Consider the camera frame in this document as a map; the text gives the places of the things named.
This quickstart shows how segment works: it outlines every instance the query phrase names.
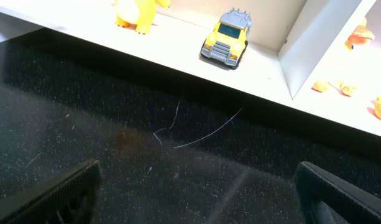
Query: truck windshield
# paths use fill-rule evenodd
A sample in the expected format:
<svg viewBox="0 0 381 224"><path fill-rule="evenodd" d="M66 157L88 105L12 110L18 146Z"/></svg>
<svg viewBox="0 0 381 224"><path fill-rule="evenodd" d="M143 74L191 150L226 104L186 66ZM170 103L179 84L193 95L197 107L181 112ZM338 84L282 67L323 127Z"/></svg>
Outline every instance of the truck windshield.
<svg viewBox="0 0 381 224"><path fill-rule="evenodd" d="M239 38L240 31L241 30L233 28L233 27L225 25L225 24L221 24L219 26L219 29L218 29L218 32L220 32L221 34L228 35L228 36L233 37L235 39Z"/></svg>

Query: black floor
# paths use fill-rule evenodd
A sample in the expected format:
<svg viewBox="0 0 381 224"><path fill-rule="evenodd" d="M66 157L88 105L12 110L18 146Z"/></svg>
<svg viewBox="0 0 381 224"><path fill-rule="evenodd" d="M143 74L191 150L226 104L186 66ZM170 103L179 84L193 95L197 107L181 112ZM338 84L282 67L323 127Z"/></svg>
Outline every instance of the black floor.
<svg viewBox="0 0 381 224"><path fill-rule="evenodd" d="M91 157L93 223L302 223L301 161L381 198L380 138L46 29L1 43L0 200Z"/></svg>

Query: toy car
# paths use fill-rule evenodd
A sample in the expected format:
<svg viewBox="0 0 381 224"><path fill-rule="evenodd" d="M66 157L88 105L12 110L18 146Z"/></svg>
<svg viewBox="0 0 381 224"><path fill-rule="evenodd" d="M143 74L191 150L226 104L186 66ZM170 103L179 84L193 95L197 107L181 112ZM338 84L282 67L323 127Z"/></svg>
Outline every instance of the toy car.
<svg viewBox="0 0 381 224"><path fill-rule="evenodd" d="M214 26L214 30L205 40L201 55L219 60L232 69L236 69L241 60L248 41L246 41L252 20L250 14L239 9L231 9L223 14Z"/></svg>

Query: truck roof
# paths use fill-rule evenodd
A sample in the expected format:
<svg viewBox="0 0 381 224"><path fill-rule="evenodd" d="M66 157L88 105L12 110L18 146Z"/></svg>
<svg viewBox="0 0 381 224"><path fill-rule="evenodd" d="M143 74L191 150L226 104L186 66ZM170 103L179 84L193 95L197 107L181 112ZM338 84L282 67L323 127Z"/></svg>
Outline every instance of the truck roof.
<svg viewBox="0 0 381 224"><path fill-rule="evenodd" d="M240 9L235 10L234 8L223 14L220 21L238 29L245 29L246 27L250 29L252 24L250 14L247 14L247 11L241 12Z"/></svg>

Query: truck grille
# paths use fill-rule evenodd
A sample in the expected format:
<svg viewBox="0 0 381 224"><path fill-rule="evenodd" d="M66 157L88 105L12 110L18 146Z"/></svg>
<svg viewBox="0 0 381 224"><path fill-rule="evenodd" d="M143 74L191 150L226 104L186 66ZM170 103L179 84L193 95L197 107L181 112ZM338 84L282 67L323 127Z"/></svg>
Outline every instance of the truck grille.
<svg viewBox="0 0 381 224"><path fill-rule="evenodd" d="M216 42L213 49L211 57L221 62L225 62L227 55L230 53L230 45L224 44L222 42Z"/></svg>

